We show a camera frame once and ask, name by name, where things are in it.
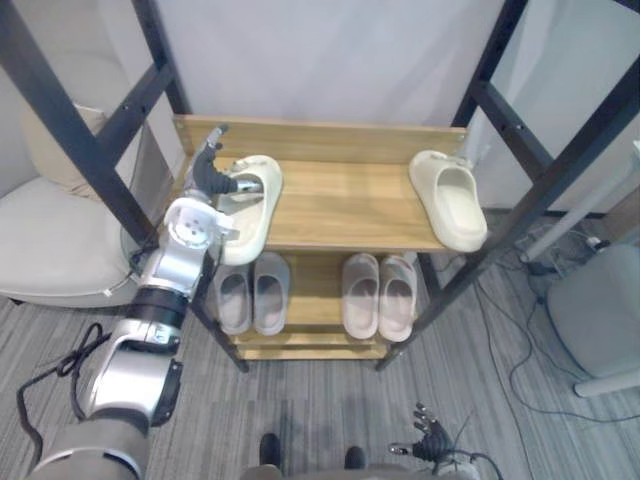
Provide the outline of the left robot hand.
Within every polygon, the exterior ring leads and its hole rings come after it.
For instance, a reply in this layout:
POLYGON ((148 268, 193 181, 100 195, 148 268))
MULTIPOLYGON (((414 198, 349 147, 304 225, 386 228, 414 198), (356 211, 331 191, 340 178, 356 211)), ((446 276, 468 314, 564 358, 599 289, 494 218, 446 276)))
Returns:
POLYGON ((200 144, 193 156, 190 173, 185 184, 193 184, 194 188, 207 197, 260 195, 264 196, 263 182, 256 174, 250 174, 251 164, 240 160, 234 164, 232 170, 240 173, 240 177, 222 173, 214 166, 216 152, 222 148, 220 137, 229 129, 227 124, 216 126, 200 144))

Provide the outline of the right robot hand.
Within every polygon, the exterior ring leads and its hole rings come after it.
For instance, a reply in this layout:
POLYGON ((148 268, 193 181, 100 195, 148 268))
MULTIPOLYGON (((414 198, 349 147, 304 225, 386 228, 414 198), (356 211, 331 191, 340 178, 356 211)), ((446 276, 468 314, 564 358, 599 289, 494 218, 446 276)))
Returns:
POLYGON ((411 456, 432 465, 432 472, 449 462, 453 456, 453 441, 436 415, 422 402, 415 404, 413 427, 422 437, 414 443, 393 442, 387 447, 389 453, 397 456, 411 456))

